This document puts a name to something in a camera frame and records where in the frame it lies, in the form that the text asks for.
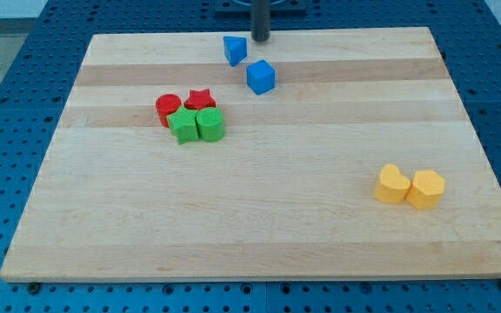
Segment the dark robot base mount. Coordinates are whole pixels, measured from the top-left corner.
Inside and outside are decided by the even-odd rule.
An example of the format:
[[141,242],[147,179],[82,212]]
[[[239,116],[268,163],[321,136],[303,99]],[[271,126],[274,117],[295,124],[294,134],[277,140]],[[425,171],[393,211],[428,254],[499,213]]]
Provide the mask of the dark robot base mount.
[[[231,17],[235,15],[249,15],[251,0],[210,0],[215,17]],[[271,0],[271,13],[305,14],[307,2],[305,0]]]

